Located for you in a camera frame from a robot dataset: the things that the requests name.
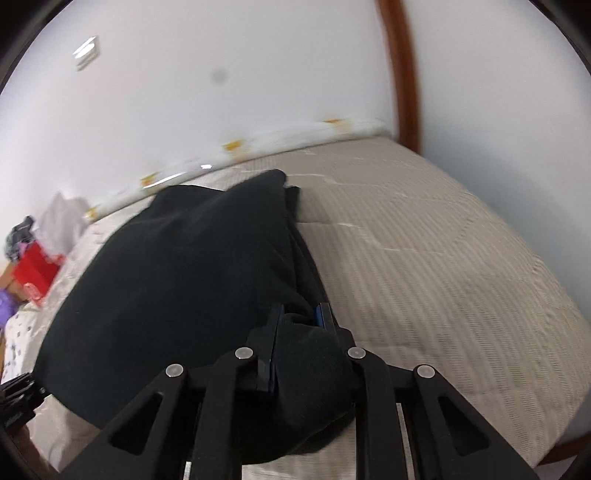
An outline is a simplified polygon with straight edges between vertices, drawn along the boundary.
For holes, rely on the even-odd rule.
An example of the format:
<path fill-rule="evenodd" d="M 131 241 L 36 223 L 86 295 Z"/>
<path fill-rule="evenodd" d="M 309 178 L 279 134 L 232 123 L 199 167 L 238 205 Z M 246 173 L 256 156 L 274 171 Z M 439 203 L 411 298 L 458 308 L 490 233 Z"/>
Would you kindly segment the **white roll with yellow print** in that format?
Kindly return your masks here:
<path fill-rule="evenodd" d="M 386 135 L 379 119 L 332 119 L 298 123 L 256 133 L 211 147 L 184 162 L 166 166 L 136 181 L 118 194 L 90 207 L 84 220 L 92 224 L 160 190 L 243 162 L 339 141 Z"/>

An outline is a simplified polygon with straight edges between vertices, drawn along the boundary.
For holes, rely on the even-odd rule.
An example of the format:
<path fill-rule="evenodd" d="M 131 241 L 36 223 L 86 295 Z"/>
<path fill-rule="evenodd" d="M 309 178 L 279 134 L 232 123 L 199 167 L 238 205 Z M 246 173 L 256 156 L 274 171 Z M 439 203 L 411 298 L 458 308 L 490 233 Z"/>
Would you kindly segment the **orange wooden side table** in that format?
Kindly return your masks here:
<path fill-rule="evenodd" d="M 0 279 L 0 288 L 6 290 L 17 302 L 27 302 L 28 296 L 24 288 L 14 277 L 15 267 L 14 263 L 9 263 L 5 267 Z"/>

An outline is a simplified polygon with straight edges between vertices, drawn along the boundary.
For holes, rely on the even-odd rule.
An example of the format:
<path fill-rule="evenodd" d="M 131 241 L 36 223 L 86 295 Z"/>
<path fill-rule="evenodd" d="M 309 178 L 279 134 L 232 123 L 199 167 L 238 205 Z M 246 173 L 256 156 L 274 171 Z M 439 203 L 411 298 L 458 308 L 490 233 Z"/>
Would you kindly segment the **red paper shopping bag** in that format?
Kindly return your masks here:
<path fill-rule="evenodd" d="M 49 255 L 37 241 L 29 245 L 13 270 L 29 301 L 38 307 L 43 304 L 64 260 L 63 255 Z"/>

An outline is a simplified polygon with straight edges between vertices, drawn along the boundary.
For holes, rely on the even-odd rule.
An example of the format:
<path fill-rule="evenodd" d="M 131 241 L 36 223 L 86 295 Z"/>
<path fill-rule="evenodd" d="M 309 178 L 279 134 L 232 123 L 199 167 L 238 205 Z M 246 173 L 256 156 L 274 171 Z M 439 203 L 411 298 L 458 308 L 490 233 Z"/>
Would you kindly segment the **black sweatshirt with white print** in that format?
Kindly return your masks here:
<path fill-rule="evenodd" d="M 298 189 L 270 170 L 225 191 L 173 186 L 103 245 L 59 308 L 34 378 L 102 428 L 168 365 L 205 367 L 279 324 L 273 391 L 238 401 L 240 456 L 322 449 L 353 420 L 353 367 L 318 323 L 328 299 L 297 230 Z"/>

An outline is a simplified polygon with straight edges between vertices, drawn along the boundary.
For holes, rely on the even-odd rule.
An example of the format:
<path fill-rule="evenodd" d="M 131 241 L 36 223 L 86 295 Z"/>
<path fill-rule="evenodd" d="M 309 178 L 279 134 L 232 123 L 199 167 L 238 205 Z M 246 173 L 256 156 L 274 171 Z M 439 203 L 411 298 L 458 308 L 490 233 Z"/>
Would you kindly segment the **white wall light switch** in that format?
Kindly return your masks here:
<path fill-rule="evenodd" d="M 99 55 L 99 38 L 97 36 L 91 36 L 72 53 L 76 70 L 83 70 Z"/>

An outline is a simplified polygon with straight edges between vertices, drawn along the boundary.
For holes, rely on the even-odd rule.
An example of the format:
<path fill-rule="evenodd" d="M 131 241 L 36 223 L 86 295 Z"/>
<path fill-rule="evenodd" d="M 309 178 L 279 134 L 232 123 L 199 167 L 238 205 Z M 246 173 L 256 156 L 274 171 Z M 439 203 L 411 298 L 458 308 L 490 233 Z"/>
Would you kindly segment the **purple item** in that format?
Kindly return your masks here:
<path fill-rule="evenodd" d="M 0 329 L 3 330 L 10 318 L 19 309 L 19 302 L 6 289 L 0 289 Z"/>

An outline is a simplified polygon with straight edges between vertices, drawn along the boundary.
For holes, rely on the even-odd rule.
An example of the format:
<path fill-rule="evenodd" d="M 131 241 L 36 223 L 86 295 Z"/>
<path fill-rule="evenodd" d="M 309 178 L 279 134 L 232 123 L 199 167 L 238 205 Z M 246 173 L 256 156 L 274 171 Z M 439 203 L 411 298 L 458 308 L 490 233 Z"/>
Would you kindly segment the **plaid dark clothing pile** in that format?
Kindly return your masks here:
<path fill-rule="evenodd" d="M 34 218 L 26 216 L 21 223 L 14 226 L 5 239 L 4 253 L 6 258 L 13 263 L 20 260 L 29 246 L 35 241 L 32 232 Z"/>

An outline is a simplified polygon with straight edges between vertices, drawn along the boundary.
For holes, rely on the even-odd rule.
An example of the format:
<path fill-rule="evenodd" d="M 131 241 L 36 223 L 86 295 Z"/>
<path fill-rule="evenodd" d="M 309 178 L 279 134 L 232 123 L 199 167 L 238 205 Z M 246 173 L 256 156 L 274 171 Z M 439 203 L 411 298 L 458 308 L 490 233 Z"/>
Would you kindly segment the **white plastic shopping bag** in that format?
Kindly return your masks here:
<path fill-rule="evenodd" d="M 66 198 L 57 192 L 49 206 L 35 220 L 33 234 L 43 250 L 52 257 L 67 256 L 88 227 L 85 214 L 88 202 Z"/>

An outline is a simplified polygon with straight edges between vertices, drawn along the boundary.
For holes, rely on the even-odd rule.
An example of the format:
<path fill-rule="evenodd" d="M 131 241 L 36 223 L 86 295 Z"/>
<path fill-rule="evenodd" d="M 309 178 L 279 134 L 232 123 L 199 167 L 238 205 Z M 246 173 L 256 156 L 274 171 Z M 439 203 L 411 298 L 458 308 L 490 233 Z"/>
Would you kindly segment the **brown wooden door frame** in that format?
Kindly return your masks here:
<path fill-rule="evenodd" d="M 404 2 L 379 0 L 378 10 L 396 92 L 399 143 L 413 152 L 421 152 L 421 106 L 415 49 Z"/>

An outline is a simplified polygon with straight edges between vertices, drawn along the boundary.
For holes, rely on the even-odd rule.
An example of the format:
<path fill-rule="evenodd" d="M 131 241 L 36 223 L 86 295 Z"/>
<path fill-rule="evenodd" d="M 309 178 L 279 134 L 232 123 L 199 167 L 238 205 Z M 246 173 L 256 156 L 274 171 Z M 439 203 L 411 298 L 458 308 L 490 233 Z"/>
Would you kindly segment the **striped quilted mattress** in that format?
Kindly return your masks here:
<path fill-rule="evenodd" d="M 342 324 L 403 367 L 429 363 L 535 466 L 590 387 L 590 327 L 502 219 L 431 162 L 383 137 L 223 169 L 218 190 L 280 169 Z"/>

